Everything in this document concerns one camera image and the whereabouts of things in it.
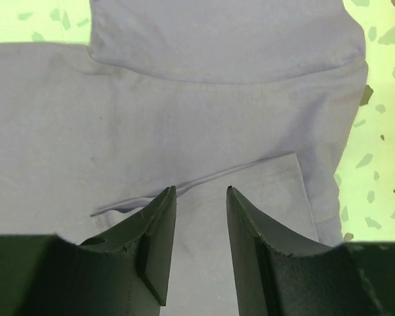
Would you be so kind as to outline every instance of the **garment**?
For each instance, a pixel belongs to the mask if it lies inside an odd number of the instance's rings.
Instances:
[[[89,46],[0,44],[0,233],[81,242],[175,185],[161,315],[238,315],[225,194],[341,242],[333,174],[367,79],[341,1],[97,0]]]

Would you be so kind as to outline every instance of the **cloth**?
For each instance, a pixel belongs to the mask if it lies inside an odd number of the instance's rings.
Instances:
[[[338,0],[271,2],[98,0],[89,47],[0,44],[0,233],[81,242],[176,185],[174,316],[238,315],[229,185],[339,244],[363,30]]]

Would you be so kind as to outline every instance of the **gray fabric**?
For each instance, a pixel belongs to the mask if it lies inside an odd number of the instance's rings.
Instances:
[[[92,213],[177,185],[162,315],[238,314],[228,185],[341,242],[333,174],[367,78],[363,30],[338,0],[271,2],[100,0],[90,47],[0,44],[0,233],[81,242],[120,220]]]

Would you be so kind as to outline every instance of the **speckled surface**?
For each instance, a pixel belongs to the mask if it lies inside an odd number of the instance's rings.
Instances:
[[[365,30],[368,87],[336,172],[342,233],[395,240],[395,0],[344,0]],[[88,0],[0,0],[0,43],[88,43]]]

